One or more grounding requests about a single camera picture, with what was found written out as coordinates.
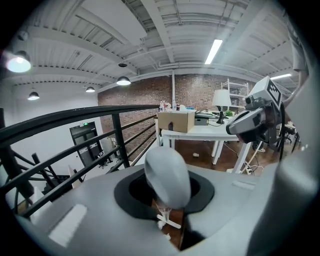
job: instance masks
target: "white wall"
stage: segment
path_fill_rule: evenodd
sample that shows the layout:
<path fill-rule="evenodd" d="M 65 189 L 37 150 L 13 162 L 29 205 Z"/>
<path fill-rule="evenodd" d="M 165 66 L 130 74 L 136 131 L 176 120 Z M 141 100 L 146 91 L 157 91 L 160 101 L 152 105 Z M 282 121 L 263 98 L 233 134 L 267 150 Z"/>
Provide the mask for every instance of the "white wall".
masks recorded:
<path fill-rule="evenodd" d="M 4 122 L 6 126 L 16 123 L 15 114 L 17 111 L 14 87 L 0 83 L 0 108 L 4 109 Z"/>
<path fill-rule="evenodd" d="M 14 91 L 17 122 L 58 111 L 98 106 L 97 93 L 85 92 L 83 86 L 79 84 L 54 83 L 54 86 L 41 84 L 36 87 L 36 91 L 40 96 L 37 100 L 27 100 L 31 92 L 30 86 L 22 85 Z M 37 153 L 40 161 L 44 161 L 74 146 L 69 129 L 83 122 L 95 122 L 97 134 L 103 133 L 100 118 L 96 117 L 41 132 L 13 144 L 12 148 L 27 159 L 32 159 L 31 155 Z M 57 174 L 68 175 L 68 165 L 77 171 L 84 167 L 78 153 L 75 152 L 54 163 L 52 168 Z"/>

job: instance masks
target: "white ceiling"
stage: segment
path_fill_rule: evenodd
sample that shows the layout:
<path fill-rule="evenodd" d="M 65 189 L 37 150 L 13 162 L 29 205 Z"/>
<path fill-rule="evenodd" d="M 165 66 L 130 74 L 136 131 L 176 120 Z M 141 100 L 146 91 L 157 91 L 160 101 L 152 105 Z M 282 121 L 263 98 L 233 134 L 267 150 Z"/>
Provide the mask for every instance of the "white ceiling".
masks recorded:
<path fill-rule="evenodd" d="M 221 74 L 297 86 L 283 10 L 266 0 L 49 0 L 13 39 L 33 68 L 7 72 L 12 85 L 79 83 L 103 90 L 119 76 L 132 81 L 171 74 Z M 214 39 L 223 44 L 205 66 Z"/>

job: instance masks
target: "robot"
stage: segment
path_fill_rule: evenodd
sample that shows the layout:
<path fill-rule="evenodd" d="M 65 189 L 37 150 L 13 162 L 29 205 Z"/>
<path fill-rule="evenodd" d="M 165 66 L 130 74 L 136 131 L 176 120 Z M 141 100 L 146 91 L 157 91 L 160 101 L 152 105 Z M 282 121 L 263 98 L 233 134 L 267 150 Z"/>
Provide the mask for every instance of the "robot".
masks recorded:
<path fill-rule="evenodd" d="M 313 75 L 299 95 L 307 108 L 315 98 Z M 276 142 L 276 125 L 284 120 L 281 100 L 265 77 L 227 132 L 244 142 Z M 35 225 L 17 219 L 50 255 L 268 255 L 286 242 L 320 187 L 318 165 L 311 161 L 319 152 L 310 137 L 317 128 L 304 125 L 308 116 L 299 121 L 301 107 L 292 103 L 287 112 L 305 150 L 268 165 L 260 177 L 186 165 L 173 149 L 159 147 L 147 153 L 145 165 L 90 179 L 66 193 Z M 152 199 L 184 209 L 180 250 L 159 230 Z"/>
<path fill-rule="evenodd" d="M 269 76 L 256 83 L 245 98 L 245 111 L 226 126 L 230 135 L 238 135 L 243 142 L 262 140 L 267 144 L 279 141 L 276 126 L 284 122 L 282 93 Z"/>

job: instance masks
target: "door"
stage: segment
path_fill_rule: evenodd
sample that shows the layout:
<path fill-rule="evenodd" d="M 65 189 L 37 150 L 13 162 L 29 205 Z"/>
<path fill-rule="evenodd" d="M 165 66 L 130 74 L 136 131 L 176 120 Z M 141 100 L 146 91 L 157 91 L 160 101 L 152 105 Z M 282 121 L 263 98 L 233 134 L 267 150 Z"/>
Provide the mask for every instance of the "door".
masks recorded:
<path fill-rule="evenodd" d="M 79 145 L 83 142 L 85 142 L 86 139 L 84 136 L 80 136 L 80 137 L 77 137 L 74 139 L 74 144 L 75 145 Z M 80 159 L 82 160 L 82 163 L 84 166 L 87 166 L 89 164 L 92 163 L 93 159 L 92 159 L 92 156 L 90 154 L 90 151 L 89 151 L 89 148 L 86 146 L 86 147 L 83 147 L 81 148 L 79 151 L 79 156 L 80 156 Z"/>
<path fill-rule="evenodd" d="M 79 145 L 89 139 L 97 136 L 95 122 L 87 123 L 84 126 L 76 126 L 70 128 L 70 133 L 75 145 Z M 96 141 L 88 146 L 81 148 L 78 151 L 80 159 L 84 166 L 90 165 L 94 160 L 98 158 L 98 155 L 102 151 L 99 141 Z"/>

